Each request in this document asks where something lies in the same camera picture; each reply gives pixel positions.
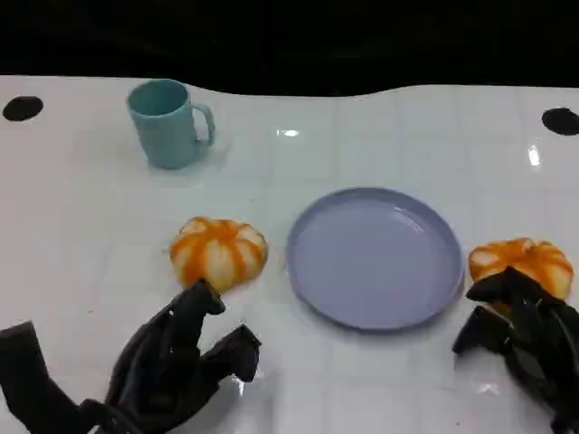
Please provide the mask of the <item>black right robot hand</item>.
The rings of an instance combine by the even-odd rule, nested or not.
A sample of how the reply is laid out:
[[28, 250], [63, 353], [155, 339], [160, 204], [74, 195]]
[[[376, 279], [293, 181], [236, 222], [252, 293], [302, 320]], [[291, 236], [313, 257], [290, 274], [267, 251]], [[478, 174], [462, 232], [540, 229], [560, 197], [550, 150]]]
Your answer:
[[551, 409], [551, 430], [576, 433], [578, 312], [512, 267], [473, 283], [466, 297], [478, 305], [452, 351], [501, 355], [518, 385]]

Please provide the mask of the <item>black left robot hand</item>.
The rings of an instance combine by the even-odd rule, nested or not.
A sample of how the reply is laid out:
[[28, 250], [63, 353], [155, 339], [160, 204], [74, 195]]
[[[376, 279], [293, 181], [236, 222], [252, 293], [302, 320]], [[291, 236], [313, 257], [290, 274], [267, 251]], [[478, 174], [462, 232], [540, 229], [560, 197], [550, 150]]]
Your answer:
[[203, 353], [204, 318], [224, 312], [218, 292], [198, 279], [142, 325], [113, 367], [105, 402], [144, 433], [167, 433], [199, 412], [222, 380], [252, 382], [261, 342], [240, 325]]

